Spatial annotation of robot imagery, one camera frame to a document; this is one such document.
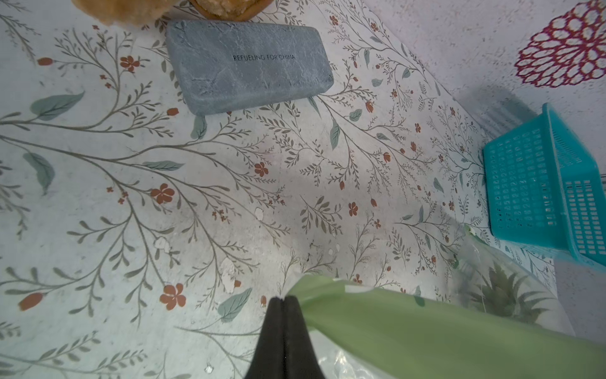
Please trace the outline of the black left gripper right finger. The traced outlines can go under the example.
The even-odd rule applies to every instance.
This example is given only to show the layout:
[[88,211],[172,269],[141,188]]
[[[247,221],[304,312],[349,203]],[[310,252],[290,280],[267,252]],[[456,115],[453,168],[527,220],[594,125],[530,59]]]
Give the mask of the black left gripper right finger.
[[283,312],[286,378],[324,379],[296,297],[284,299]]

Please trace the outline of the teal plastic basket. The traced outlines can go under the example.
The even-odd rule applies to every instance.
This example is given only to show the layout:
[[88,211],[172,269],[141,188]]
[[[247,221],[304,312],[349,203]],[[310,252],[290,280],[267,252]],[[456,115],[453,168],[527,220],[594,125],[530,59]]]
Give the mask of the teal plastic basket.
[[605,266],[605,194],[595,159],[550,104],[483,149],[492,234]]

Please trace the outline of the clear zip-top bag green seal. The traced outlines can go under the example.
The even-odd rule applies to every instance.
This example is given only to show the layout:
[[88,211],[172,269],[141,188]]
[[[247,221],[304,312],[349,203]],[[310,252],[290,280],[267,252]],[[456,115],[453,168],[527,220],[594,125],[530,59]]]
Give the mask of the clear zip-top bag green seal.
[[600,344],[461,306],[324,276],[290,295],[308,328],[394,378],[605,376]]

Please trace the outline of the grey glasses case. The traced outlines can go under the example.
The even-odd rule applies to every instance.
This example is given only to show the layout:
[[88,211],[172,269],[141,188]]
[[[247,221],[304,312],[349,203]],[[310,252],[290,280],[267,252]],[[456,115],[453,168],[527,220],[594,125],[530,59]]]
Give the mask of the grey glasses case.
[[170,21],[167,50],[198,116],[304,99],[334,84],[315,28],[251,22]]

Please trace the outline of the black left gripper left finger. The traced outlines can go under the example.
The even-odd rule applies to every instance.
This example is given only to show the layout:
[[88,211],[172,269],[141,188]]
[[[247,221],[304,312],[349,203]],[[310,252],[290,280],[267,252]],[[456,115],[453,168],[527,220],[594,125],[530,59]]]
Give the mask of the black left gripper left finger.
[[264,317],[257,346],[245,379],[281,379],[285,377],[284,301],[272,298]]

